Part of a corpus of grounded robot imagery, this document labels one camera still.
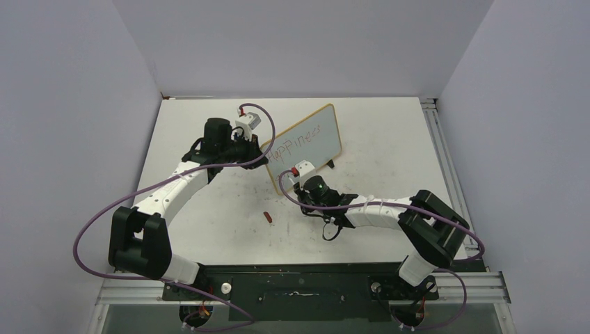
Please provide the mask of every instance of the screw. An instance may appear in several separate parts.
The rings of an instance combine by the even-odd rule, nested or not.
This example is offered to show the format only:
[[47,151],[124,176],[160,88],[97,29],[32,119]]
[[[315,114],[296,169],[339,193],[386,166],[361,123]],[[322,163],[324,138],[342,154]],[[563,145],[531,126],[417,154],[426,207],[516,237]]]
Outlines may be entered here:
[[379,284],[379,282],[375,282],[373,284],[371,284],[371,291],[377,293],[377,290],[381,287],[381,284]]
[[223,283],[221,285],[221,293],[229,294],[232,291],[232,285],[230,283]]

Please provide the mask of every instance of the red wire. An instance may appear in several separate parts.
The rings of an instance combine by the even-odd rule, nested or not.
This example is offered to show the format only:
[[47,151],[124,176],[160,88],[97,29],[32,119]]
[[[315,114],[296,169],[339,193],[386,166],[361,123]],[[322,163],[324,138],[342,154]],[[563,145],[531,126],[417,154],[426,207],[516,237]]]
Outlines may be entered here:
[[424,308],[424,304],[425,303],[426,303],[426,297],[422,297],[422,305],[420,306],[420,308],[418,309],[418,311],[416,311],[416,313],[420,312],[420,310]]

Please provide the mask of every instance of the glass panel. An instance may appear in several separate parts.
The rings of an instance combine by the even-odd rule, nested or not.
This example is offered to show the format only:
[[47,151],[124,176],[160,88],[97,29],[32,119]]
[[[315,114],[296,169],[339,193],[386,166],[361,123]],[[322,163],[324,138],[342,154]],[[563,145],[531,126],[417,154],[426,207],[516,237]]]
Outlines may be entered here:
[[[459,305],[428,305],[423,325],[434,324],[452,317]],[[187,334],[181,331],[177,305],[111,305],[106,317],[103,334],[158,333]],[[215,328],[234,324],[228,322],[229,309],[215,308],[214,315],[203,328]],[[368,322],[365,319],[344,321],[261,321],[253,325],[226,331],[226,333],[398,333],[395,322]],[[493,304],[468,304],[465,313],[439,330],[423,333],[501,333]]]

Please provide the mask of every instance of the whiteboard frame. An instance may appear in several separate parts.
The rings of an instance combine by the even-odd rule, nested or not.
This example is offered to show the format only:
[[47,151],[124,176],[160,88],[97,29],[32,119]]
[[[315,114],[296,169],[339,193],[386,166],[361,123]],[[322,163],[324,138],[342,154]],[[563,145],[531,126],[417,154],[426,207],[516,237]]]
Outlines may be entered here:
[[[283,130],[281,133],[277,134],[275,136],[275,141],[277,139],[279,139],[283,134],[286,134],[290,129],[293,129],[294,127],[296,127],[297,125],[305,122],[307,119],[311,118],[312,116],[314,116],[315,114],[319,113],[320,111],[324,110],[325,108],[328,108],[329,106],[332,106],[332,111],[334,113],[334,120],[336,121],[336,133],[338,134],[338,143],[340,144],[340,151],[334,156],[331,157],[330,159],[328,159],[328,161],[326,161],[326,163],[320,165],[320,166],[315,166],[316,170],[320,170],[321,168],[323,168],[325,165],[328,164],[328,162],[330,162],[330,160],[334,160],[336,159],[338,156],[340,156],[342,154],[342,139],[340,138],[340,127],[338,126],[338,117],[336,117],[336,107],[334,106],[334,104],[328,103],[327,105],[321,107],[320,109],[317,109],[316,111],[314,111],[313,113],[309,114],[308,116],[306,116],[304,119],[298,121],[297,123],[291,125],[290,127],[286,128],[285,130]],[[260,147],[262,148],[265,145],[268,145],[271,141],[268,140],[265,143],[263,143]],[[278,184],[275,182],[275,178],[273,177],[273,174],[271,173],[271,169],[269,168],[269,165],[267,164],[266,166],[266,171],[269,174],[269,177],[271,178],[271,181],[273,182],[273,186],[275,188],[275,191],[277,192],[277,194],[279,196],[283,196],[282,191],[280,190]],[[293,189],[292,185],[289,185],[287,188],[285,188],[286,191],[290,191],[291,189]]]

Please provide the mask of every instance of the scuff mark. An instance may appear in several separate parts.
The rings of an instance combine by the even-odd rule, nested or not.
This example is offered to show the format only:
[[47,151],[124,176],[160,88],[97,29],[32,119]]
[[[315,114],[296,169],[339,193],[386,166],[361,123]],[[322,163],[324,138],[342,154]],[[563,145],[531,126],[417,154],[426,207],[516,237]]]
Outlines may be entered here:
[[297,291],[293,291],[290,294],[289,293],[285,293],[285,295],[287,295],[287,296],[319,296],[319,294],[300,294]]

